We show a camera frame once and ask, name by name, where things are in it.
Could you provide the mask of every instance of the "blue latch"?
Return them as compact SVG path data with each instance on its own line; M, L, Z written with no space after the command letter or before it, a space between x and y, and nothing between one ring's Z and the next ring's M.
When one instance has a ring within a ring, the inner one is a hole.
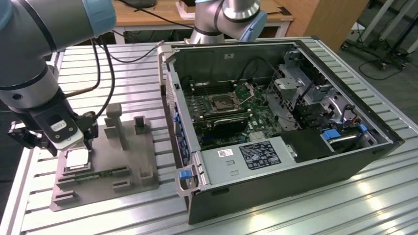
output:
M362 132L364 134L366 133L368 127L365 126L365 124L361 124L361 125L360 125L360 130L361 130L361 132Z
M191 179L191 177L193 177L191 170L182 170L182 171L179 172L179 179L181 179L181 180Z
M341 134L338 133L338 131L336 129L326 130L322 135L328 141L334 139L334 138L341 137Z

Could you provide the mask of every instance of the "motherboard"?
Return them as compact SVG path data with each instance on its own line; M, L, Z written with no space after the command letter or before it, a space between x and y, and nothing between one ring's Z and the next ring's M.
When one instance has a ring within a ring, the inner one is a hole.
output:
M228 93L186 96L202 150L276 137L282 132L266 100L266 88L248 82Z

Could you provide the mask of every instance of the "wooden cabinet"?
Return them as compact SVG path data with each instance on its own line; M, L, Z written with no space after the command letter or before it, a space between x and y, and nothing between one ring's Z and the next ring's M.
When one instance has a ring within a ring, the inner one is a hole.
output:
M286 37L318 36L338 51L369 0L276 0L296 17Z

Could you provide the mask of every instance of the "aluminum extrusion table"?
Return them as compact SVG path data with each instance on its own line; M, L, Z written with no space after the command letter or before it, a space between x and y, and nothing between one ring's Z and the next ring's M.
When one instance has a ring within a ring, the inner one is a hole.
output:
M115 63L113 102L122 119L145 115L153 122L159 189L78 208L50 210L58 159L25 150L7 204L0 234L410 234L418 231L418 127L321 41L302 41L378 113L406 143L350 180L285 198L203 223L187 224L185 199L177 195L175 161L158 84L157 52L133 64ZM118 58L137 58L154 44L114 45ZM77 112L99 110L110 91L110 69L101 52L101 88L73 97ZM91 47L70 47L57 57L65 92L97 80Z

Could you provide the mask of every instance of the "power supply label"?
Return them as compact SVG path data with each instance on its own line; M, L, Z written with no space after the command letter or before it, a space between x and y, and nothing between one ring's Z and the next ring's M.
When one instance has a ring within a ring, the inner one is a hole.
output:
M240 150L250 170L282 163L270 141L241 146Z

